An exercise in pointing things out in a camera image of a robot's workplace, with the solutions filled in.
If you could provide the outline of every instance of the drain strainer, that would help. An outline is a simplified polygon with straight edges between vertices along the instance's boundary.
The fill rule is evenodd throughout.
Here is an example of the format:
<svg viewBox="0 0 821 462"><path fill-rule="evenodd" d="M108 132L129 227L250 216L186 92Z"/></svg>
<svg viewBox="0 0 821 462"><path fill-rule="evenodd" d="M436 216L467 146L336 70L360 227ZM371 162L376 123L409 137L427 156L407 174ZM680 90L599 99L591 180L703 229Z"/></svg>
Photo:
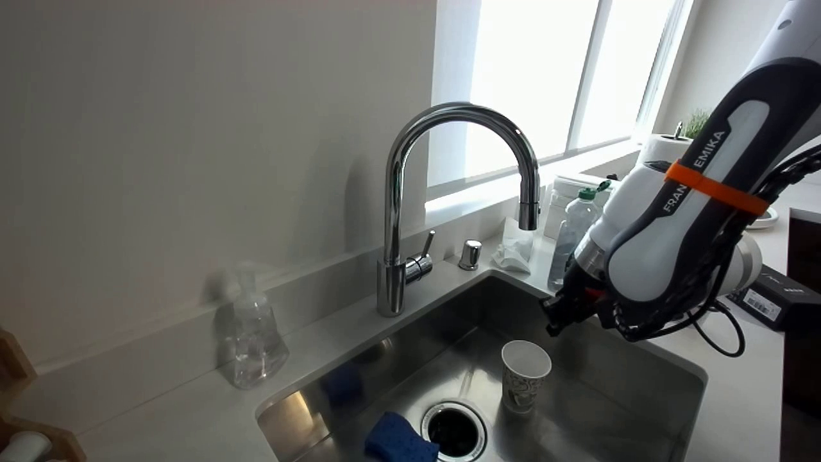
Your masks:
<svg viewBox="0 0 821 462"><path fill-rule="evenodd" d="M421 416L421 433L440 443L440 460L448 462L473 462L487 443L487 428L480 413L457 401L433 404Z"/></svg>

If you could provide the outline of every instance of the countertop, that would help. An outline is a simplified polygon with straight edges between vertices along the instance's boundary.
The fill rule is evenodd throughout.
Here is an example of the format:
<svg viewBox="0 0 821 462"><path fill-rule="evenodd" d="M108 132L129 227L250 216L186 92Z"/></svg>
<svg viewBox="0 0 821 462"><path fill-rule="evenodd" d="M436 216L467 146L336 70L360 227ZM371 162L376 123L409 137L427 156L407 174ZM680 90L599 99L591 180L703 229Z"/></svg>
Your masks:
<svg viewBox="0 0 821 462"><path fill-rule="evenodd" d="M789 207L813 207L821 182L785 194L777 207L780 223L755 232L770 266L785 269L785 218ZM487 273L486 248L477 273L462 273L455 261L436 261L436 277L427 277L407 289L409 311L401 319L376 316L376 297L353 302L309 329L286 336L289 365L254 391L233 391L223 375L209 373L164 396L137 405L105 427L81 431L91 460L277 460L256 416L280 396L335 366L344 352L360 350L386 330L412 323L444 297L480 282ZM537 264L519 282L545 292L546 264ZM694 329L658 338L654 343L680 355L707 370L708 384L687 447L690 462L773 462L780 460L780 405L782 405L782 336L764 329L748 312L736 312L748 334L748 355L727 360L717 355ZM734 330L721 316L703 321L721 343L734 346Z"/></svg>

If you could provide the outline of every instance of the faucet spout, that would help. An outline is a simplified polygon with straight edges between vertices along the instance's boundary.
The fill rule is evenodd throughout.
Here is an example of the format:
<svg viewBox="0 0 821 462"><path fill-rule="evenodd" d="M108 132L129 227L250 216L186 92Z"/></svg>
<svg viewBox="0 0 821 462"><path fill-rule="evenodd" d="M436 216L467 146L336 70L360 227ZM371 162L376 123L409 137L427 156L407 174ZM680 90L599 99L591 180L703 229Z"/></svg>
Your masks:
<svg viewBox="0 0 821 462"><path fill-rule="evenodd" d="M403 167L419 137L431 132L433 126L450 121L467 121L480 123L499 134L513 151L519 174L522 174L522 198L519 198L519 229L537 229L540 218L540 162L537 153L525 137L525 132L499 110L473 106L473 103L444 103L433 106L417 119L395 137L387 156L386 170L386 252L381 261L381 280L377 280L377 312L392 319L403 312L403 289L409 282L419 277L409 277L409 261L401 257L401 202L403 202ZM431 257L423 252L421 257L412 260L414 275L419 260L431 264Z"/></svg>

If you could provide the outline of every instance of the window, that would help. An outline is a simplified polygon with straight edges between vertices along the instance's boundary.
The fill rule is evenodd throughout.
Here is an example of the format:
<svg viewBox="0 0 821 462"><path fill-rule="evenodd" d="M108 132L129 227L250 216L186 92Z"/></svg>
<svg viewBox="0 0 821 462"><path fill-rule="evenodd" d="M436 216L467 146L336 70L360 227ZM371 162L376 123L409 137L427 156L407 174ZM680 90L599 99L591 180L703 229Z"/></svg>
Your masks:
<svg viewBox="0 0 821 462"><path fill-rule="evenodd" d="M507 112L543 162L644 132L694 0L440 0L433 103ZM430 198L517 170L495 134L450 123L430 137Z"/></svg>

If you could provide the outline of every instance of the kitchen sink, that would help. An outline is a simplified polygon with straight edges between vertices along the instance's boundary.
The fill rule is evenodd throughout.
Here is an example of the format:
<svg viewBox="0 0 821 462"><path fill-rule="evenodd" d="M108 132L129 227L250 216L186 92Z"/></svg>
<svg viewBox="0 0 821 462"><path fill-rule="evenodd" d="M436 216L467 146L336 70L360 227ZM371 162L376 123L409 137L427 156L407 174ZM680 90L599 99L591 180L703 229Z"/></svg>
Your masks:
<svg viewBox="0 0 821 462"><path fill-rule="evenodd" d="M531 413L500 397L509 338L531 338L555 361ZM386 411L436 441L441 460L676 462L703 387L702 366L594 321L546 336L537 295L491 275L273 401L259 427L282 462L363 462Z"/></svg>

